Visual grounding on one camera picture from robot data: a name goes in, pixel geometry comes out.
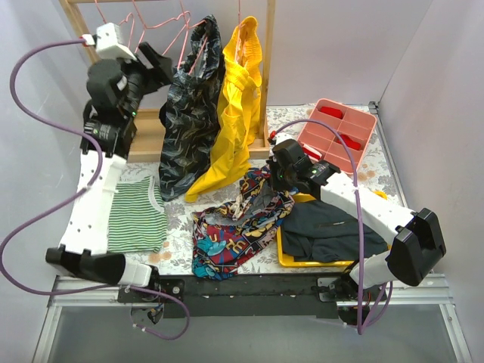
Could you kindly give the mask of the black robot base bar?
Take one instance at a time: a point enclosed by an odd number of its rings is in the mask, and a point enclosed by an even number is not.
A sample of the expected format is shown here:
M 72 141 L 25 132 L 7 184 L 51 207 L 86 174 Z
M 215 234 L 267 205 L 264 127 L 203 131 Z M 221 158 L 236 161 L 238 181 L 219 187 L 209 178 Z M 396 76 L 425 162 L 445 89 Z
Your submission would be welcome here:
M 193 317 L 337 318 L 337 303 L 356 304 L 356 292 L 338 273 L 237 275 L 224 281 L 165 275 L 155 288 L 184 303 Z

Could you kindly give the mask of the colourful comic print shorts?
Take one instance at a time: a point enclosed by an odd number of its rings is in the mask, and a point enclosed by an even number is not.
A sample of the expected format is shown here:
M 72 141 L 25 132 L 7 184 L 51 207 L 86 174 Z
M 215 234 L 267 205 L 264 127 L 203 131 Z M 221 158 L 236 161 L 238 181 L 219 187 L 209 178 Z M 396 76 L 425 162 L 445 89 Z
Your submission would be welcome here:
M 235 200 L 192 214 L 192 272 L 223 281 L 264 250 L 293 209 L 289 191 L 274 191 L 268 166 L 251 168 Z

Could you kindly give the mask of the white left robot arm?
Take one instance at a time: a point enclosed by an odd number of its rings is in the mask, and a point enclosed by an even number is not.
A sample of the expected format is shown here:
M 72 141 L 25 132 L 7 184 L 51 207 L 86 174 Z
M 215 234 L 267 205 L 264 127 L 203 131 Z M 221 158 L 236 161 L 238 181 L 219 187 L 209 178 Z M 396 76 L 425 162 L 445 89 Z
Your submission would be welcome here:
M 108 219 L 116 185 L 126 166 L 137 128 L 135 118 L 145 95 L 173 81 L 172 59 L 158 54 L 147 42 L 139 45 L 149 64 L 137 55 L 100 54 L 88 69 L 90 95 L 83 110 L 79 188 L 94 184 L 73 204 L 66 231 L 58 245 L 47 249 L 45 261 L 63 275 L 110 285 L 134 285 L 146 303 L 161 292 L 154 268 L 110 253 Z

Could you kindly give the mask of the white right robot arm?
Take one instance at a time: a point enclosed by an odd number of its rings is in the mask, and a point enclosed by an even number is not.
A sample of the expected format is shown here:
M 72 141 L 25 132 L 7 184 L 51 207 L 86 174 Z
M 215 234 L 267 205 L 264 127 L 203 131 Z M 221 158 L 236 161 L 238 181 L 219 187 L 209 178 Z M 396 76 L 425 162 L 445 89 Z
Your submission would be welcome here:
M 373 191 L 356 187 L 337 166 L 324 160 L 314 163 L 301 145 L 289 138 L 272 148 L 268 160 L 271 185 L 277 191 L 297 189 L 349 214 L 368 226 L 389 245 L 389 250 L 358 258 L 342 282 L 350 300 L 362 299 L 370 287 L 390 281 L 418 286 L 446 254 L 437 215 L 423 208 L 415 212 L 395 205 Z

